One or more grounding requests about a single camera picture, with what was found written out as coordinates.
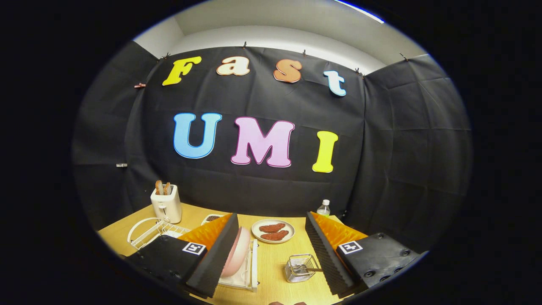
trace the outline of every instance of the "plate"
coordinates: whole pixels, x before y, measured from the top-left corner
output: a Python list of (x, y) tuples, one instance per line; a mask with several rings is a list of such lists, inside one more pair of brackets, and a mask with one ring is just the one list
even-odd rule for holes
[(206, 224), (206, 223), (209, 223), (209, 222), (210, 222), (210, 221), (207, 221), (207, 217), (209, 217), (209, 216), (218, 216), (218, 217), (222, 217), (222, 216), (224, 216), (224, 215), (218, 215), (218, 214), (209, 214), (209, 215), (205, 216), (205, 218), (203, 219), (203, 221), (202, 221), (202, 224), (201, 224), (202, 226), (203, 226), (204, 224)]
[[(286, 226), (284, 228), (280, 229), (280, 230), (281, 231), (282, 230), (287, 230), (288, 235), (284, 236), (284, 238), (282, 240), (266, 240), (266, 239), (263, 239), (263, 238), (260, 237), (260, 236), (262, 236), (264, 234), (267, 234), (265, 232), (260, 231), (261, 226), (276, 225), (276, 224), (285, 224)], [(285, 242), (289, 241), (292, 238), (292, 236), (294, 236), (295, 229), (291, 224), (289, 224), (289, 223), (287, 223), (285, 221), (282, 221), (282, 220), (263, 219), (263, 220), (257, 221), (255, 224), (252, 225), (252, 234), (254, 234), (254, 236), (257, 239), (261, 240), (262, 242), (265, 242), (265, 243), (268, 243), (268, 244), (281, 244), (281, 243), (285, 243)]]

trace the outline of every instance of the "letter u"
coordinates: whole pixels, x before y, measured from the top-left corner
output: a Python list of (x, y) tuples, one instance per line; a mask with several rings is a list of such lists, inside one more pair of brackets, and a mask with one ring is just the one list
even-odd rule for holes
[(190, 125), (196, 119), (193, 113), (179, 113), (173, 117), (175, 133), (173, 134), (173, 147), (175, 151), (185, 158), (199, 159), (210, 154), (215, 146), (216, 124), (222, 119), (218, 113), (205, 113), (202, 121), (205, 122), (203, 141), (200, 146), (194, 147), (188, 142)]

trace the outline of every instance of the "blue letter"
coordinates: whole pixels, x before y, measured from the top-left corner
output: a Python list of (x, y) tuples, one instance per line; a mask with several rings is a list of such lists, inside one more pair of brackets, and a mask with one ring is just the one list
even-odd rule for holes
[(344, 78), (340, 77), (337, 71), (324, 71), (324, 75), (327, 76), (331, 92), (341, 97), (346, 95), (346, 90), (342, 89), (339, 83), (344, 82)]
[(205, 113), (202, 121), (205, 122), (203, 141), (198, 147), (188, 143), (190, 124), (196, 116), (193, 113), (179, 113), (173, 117), (175, 121), (175, 133), (173, 134), (173, 147), (175, 151), (185, 158), (199, 159), (210, 154), (215, 146), (216, 123), (222, 119), (218, 113)]

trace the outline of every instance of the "white toaster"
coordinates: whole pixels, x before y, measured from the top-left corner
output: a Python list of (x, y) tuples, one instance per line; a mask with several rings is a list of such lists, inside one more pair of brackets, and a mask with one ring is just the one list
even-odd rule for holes
[(177, 224), (180, 222), (183, 214), (177, 186), (170, 185), (170, 191), (168, 193), (170, 193), (170, 195), (157, 195), (156, 189), (154, 189), (151, 194), (152, 207), (157, 218), (160, 218), (167, 223)]

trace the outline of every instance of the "yellow letter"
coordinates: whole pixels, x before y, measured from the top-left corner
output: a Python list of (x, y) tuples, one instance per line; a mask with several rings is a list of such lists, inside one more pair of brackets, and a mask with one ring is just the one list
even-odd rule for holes
[(216, 73), (219, 75), (245, 75), (250, 72), (248, 62), (248, 58), (242, 56), (225, 58), (222, 60), (223, 65), (216, 68)]
[(173, 85), (180, 82), (180, 74), (187, 75), (192, 69), (192, 63), (197, 65), (202, 61), (201, 56), (179, 59), (173, 63), (173, 69), (171, 69), (170, 76), (162, 83), (162, 86)]
[(331, 165), (333, 146), (339, 137), (329, 131), (318, 131), (316, 135), (320, 139), (320, 149), (316, 163), (312, 165), (312, 170), (319, 173), (331, 173), (333, 171), (333, 165)]

